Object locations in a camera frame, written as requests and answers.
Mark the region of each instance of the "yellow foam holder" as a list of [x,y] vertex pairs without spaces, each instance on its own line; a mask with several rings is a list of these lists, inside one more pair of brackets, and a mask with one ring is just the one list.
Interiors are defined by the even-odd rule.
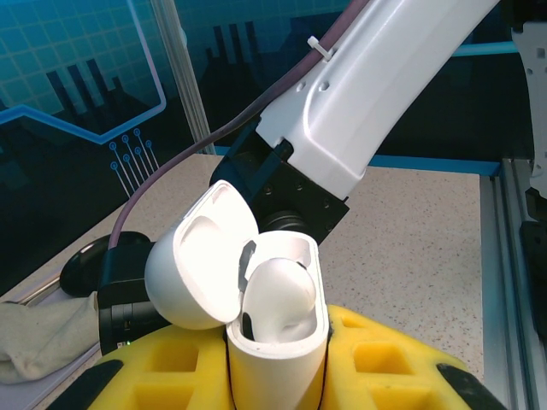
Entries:
[[[437,369],[466,371],[458,359],[348,309],[329,306],[329,316],[321,409],[469,409]],[[124,366],[90,409],[234,408],[222,333],[169,326],[106,355],[99,363]]]

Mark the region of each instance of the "speckled countertop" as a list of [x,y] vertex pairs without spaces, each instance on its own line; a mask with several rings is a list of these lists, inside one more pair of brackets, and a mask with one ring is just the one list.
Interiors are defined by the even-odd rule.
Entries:
[[[177,166],[139,202],[125,229],[156,240],[207,189],[218,161],[194,155]],[[482,379],[479,177],[370,167],[348,204],[349,213],[320,246],[326,301],[453,354]],[[0,300],[108,234],[119,212]],[[37,408],[46,408],[83,370]]]

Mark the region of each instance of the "earbud case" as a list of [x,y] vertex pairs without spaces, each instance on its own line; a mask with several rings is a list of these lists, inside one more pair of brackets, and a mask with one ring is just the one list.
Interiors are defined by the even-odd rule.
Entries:
[[[316,290],[309,336],[288,343],[244,337],[239,262],[250,241],[256,248],[244,271],[247,280],[273,258],[306,267]],[[243,197],[219,181],[156,242],[144,279],[150,301],[172,324],[192,330],[226,325],[237,409],[319,406],[329,321],[312,237],[292,231],[259,234]]]

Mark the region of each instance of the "cloth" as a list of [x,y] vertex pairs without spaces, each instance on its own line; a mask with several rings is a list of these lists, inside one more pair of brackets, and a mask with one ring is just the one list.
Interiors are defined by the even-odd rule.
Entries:
[[0,383],[43,378],[97,343],[96,300],[93,292],[45,306],[0,303]]

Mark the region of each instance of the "white earbud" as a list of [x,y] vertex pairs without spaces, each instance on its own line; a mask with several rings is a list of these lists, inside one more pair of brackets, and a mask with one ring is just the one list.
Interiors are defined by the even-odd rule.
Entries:
[[306,268],[289,259],[270,259],[250,275],[243,296],[243,326],[250,322],[252,337],[259,343],[301,340],[313,332],[309,318],[314,306],[315,284]]

